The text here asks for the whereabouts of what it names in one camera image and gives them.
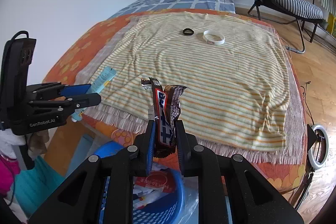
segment striped cushion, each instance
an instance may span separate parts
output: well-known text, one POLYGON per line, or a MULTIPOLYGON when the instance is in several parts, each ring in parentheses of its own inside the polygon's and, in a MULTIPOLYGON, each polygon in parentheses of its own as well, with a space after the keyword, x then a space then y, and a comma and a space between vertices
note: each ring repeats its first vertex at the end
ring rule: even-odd
POLYGON ((272 0, 290 13, 306 19, 322 19, 322 10, 305 0, 272 0))

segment screw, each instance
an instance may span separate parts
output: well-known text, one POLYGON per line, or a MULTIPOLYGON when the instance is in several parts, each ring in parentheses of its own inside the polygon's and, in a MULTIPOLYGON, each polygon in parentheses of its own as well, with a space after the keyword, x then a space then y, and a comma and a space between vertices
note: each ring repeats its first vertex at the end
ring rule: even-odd
POLYGON ((194 150, 197 152, 202 152, 204 150, 204 147, 202 145, 195 145, 194 150))
POLYGON ((243 161, 243 156, 239 155, 239 154, 235 154, 235 155, 233 155, 233 159, 235 161, 241 162, 241 161, 243 161))
POLYGON ((136 150, 138 150, 138 148, 135 145, 130 145, 129 147, 127 147, 127 150, 129 152, 135 152, 136 150))
POLYGON ((98 156, 97 155, 91 155, 89 157, 89 162, 96 162, 98 160, 98 156))

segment orange tablecloth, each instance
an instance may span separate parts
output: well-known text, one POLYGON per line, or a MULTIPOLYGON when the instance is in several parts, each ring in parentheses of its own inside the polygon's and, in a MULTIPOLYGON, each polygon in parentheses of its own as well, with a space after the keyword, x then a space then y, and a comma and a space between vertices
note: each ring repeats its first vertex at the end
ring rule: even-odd
MULTIPOLYGON (((58 60, 58 62, 48 72, 47 76, 44 79, 44 82, 61 81, 64 84, 73 85, 77 73, 86 67, 86 65, 95 57, 97 52, 104 47, 105 43, 109 42, 116 32, 118 32, 121 28, 125 27, 130 22, 130 19, 132 17, 149 15, 149 14, 163 14, 163 13, 184 12, 184 11, 191 13, 212 14, 212 15, 229 15, 238 17, 242 20, 251 21, 264 26, 271 27, 270 24, 259 21, 257 19, 216 10, 163 9, 156 11, 134 13, 131 15, 123 15, 117 18, 112 18, 109 20, 99 22, 96 25, 94 25, 91 29, 89 29, 79 40, 77 40, 76 43, 74 43, 70 47, 70 49, 68 49, 68 51, 60 58, 60 60, 58 60)), ((289 62, 291 63, 293 69, 296 84, 299 87, 300 86, 299 81, 290 58, 289 62)), ((83 116, 83 120, 96 130, 102 132, 105 135, 110 136, 114 141, 117 141, 121 145, 128 146, 133 143, 134 140, 133 133, 118 129, 115 126, 104 124, 103 122, 100 122, 85 115, 83 116)), ((307 141, 305 141, 304 143, 305 147, 303 149, 306 151, 307 141)), ((305 163, 306 163, 306 153, 303 153, 303 155, 304 156, 301 165, 271 164, 271 163, 258 163, 253 165, 267 178, 267 180, 271 184, 273 184, 276 187, 276 189, 284 193, 300 185, 303 175, 305 173, 305 163)), ((171 168, 175 169, 179 168, 176 154, 170 155, 165 159, 160 160, 156 159, 156 160, 171 168)))

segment white rubber wristband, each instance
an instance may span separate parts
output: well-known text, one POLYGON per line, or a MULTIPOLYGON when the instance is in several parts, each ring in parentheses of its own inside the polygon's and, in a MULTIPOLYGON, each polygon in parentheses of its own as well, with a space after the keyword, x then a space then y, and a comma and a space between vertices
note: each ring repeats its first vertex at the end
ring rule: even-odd
POLYGON ((203 33, 203 38, 207 43, 209 43, 211 45, 221 45, 225 42, 224 35, 220 34, 219 32, 216 32, 216 31, 205 31, 203 33), (219 40, 219 41, 218 40, 217 41, 211 40, 207 37, 207 34, 215 35, 215 36, 219 37, 221 40, 219 40))

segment striped blanket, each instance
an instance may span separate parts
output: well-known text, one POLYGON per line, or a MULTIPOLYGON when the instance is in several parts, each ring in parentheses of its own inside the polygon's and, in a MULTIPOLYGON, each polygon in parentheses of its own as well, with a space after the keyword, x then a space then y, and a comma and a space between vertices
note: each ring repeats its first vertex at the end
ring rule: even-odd
POLYGON ((200 138, 262 151, 285 148, 288 72, 278 37, 249 22, 208 14, 169 13, 141 18, 117 43, 105 66, 117 70, 102 103, 147 119, 151 94, 140 79, 189 87, 181 99, 186 131, 200 138), (184 28, 195 31, 182 35, 184 28), (207 44, 204 30, 226 37, 207 44))

